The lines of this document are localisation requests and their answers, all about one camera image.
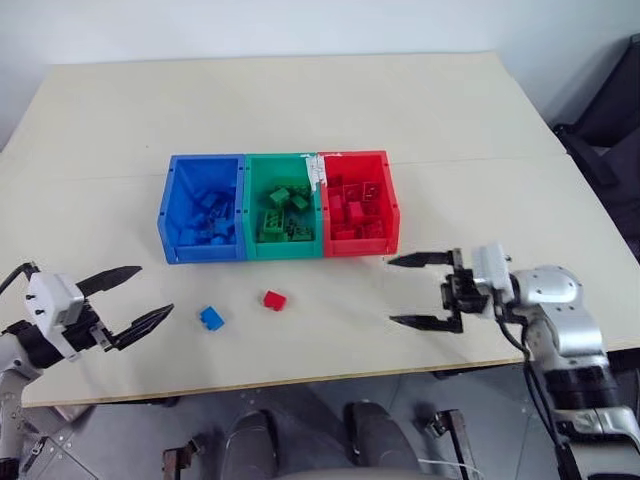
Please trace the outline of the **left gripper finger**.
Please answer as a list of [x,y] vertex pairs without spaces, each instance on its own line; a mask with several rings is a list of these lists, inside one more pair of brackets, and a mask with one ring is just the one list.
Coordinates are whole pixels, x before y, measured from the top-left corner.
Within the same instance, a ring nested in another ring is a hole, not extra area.
[[110,351],[116,349],[122,351],[126,349],[155,330],[173,310],[173,304],[152,310],[134,320],[127,329],[116,335],[105,330],[107,344],[104,350]]
[[125,283],[141,270],[141,266],[121,266],[81,280],[76,286],[84,297],[90,297],[98,292],[106,292]]

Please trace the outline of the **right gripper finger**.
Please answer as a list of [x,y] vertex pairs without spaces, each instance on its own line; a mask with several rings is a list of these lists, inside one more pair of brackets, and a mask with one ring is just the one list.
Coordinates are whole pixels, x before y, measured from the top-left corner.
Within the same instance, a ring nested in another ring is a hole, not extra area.
[[459,249],[438,252],[414,252],[392,258],[388,260],[387,263],[402,268],[424,268],[428,265],[447,265],[450,266],[453,271],[461,271],[463,269],[463,261]]
[[445,319],[423,314],[392,315],[389,319],[419,331],[462,334],[464,329],[461,313],[456,309],[449,309],[448,312],[449,315]]

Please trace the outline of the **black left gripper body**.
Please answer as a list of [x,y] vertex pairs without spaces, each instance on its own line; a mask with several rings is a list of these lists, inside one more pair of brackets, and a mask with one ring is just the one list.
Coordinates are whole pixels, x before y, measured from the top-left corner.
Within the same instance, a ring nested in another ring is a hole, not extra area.
[[64,328],[63,337],[75,352],[89,350],[95,346],[104,351],[113,348],[112,334],[102,323],[88,300],[85,300],[75,323]]

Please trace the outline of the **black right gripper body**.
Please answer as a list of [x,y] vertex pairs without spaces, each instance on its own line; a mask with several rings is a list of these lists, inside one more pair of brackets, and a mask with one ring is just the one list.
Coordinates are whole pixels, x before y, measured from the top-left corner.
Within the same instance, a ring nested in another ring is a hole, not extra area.
[[454,269],[441,284],[442,306],[452,314],[481,314],[489,295],[476,286],[471,269]]

